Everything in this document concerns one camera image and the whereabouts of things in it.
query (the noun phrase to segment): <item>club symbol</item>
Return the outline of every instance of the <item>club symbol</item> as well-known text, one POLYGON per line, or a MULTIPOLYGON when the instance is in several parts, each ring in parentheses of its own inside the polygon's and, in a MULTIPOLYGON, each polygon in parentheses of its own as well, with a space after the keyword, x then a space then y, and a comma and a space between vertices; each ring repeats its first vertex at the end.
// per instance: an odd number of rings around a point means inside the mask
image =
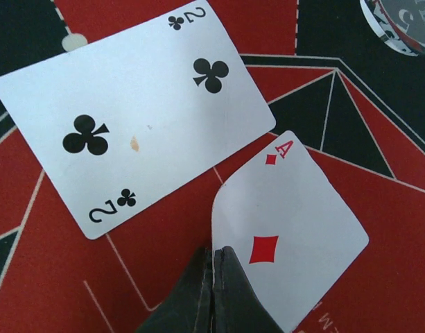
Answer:
POLYGON ((121 191, 121 196, 118 198, 116 203, 118 203, 121 207, 123 207, 126 203, 129 207, 135 206, 137 201, 133 198, 134 196, 134 192, 131 193, 129 189, 124 189, 121 191))
POLYGON ((87 150, 93 155, 102 155, 107 150, 107 141, 96 135, 101 133, 109 133, 105 124, 95 130, 94 118, 86 114, 82 114, 75 118, 73 126, 79 133, 69 133, 62 140, 62 146, 69 153, 81 152, 87 144, 87 150))
POLYGON ((182 24, 184 23, 184 19, 182 17, 170 16, 168 18, 169 26, 173 27, 174 30, 180 30, 182 28, 182 24))
POLYGON ((193 63, 193 68, 202 76, 193 78, 199 87, 206 80, 205 88, 208 92, 216 94, 221 90, 221 82, 218 78, 225 78, 229 73, 228 66, 223 61, 215 61, 212 65, 206 59, 200 58, 193 63))

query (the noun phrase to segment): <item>poker chip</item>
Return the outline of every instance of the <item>poker chip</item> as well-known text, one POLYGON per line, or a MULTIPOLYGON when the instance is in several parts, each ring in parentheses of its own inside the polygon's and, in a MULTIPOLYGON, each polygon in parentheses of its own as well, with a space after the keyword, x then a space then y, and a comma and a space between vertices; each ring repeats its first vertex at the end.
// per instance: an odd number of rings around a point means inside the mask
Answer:
POLYGON ((361 0, 372 30, 407 56, 425 54, 425 0, 361 0))

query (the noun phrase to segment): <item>red felt table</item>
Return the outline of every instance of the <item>red felt table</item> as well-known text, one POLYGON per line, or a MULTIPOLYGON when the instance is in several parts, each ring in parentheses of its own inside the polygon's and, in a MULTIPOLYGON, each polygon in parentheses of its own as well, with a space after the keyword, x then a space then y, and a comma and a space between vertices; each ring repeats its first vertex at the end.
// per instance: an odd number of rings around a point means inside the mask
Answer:
MULTIPOLYGON (((56 0, 59 13, 53 14, 68 31, 94 42, 186 2, 56 0)), ((298 1, 210 4, 273 112, 279 97, 335 80, 390 170, 386 175, 325 151, 323 143, 307 144, 370 244, 296 332, 425 332, 425 149, 414 142, 416 132, 392 119, 382 96, 343 60, 296 54, 298 1)), ((312 117, 308 108, 297 112, 312 117)), ((295 130, 289 124, 294 121, 277 118, 277 132, 295 130)), ((9 130, 0 139, 0 241, 8 237, 12 244, 1 253, 7 260, 0 275, 0 332, 133 332, 168 295, 195 249, 210 246, 211 207, 223 181, 275 134, 90 241, 19 131, 9 130)))

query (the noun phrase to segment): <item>bent card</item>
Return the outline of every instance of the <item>bent card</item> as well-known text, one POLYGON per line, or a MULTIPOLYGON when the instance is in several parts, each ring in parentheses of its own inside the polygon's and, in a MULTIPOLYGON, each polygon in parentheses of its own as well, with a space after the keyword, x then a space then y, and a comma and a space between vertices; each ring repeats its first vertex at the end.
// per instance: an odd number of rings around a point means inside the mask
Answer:
POLYGON ((368 236, 292 132, 220 188, 214 250, 231 246, 261 304, 289 332, 331 288, 368 236))
POLYGON ((275 125, 206 1, 2 76, 0 99, 90 239, 275 125))

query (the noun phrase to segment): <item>playing card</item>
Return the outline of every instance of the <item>playing card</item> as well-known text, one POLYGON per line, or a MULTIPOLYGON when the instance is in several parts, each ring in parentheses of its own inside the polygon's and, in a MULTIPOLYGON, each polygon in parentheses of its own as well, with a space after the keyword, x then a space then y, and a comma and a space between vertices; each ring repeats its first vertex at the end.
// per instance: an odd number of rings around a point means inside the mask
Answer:
POLYGON ((213 249, 231 246, 260 302, 289 332, 366 247, 368 236, 287 131, 220 188, 213 249))
POLYGON ((2 76, 0 99, 90 239, 275 125, 206 1, 2 76))

